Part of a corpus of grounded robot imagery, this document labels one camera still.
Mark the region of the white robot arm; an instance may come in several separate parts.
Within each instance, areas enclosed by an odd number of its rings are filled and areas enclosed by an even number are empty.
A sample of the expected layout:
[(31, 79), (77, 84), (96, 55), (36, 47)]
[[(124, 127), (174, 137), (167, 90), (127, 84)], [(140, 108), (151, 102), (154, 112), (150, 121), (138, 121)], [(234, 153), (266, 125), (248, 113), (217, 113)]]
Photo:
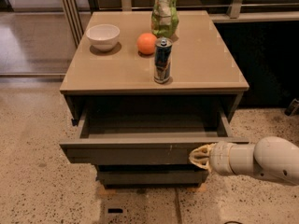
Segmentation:
[(275, 136), (265, 137), (257, 144), (220, 141), (203, 145), (190, 153), (189, 160), (218, 175), (247, 175), (262, 181), (299, 185), (299, 147)]

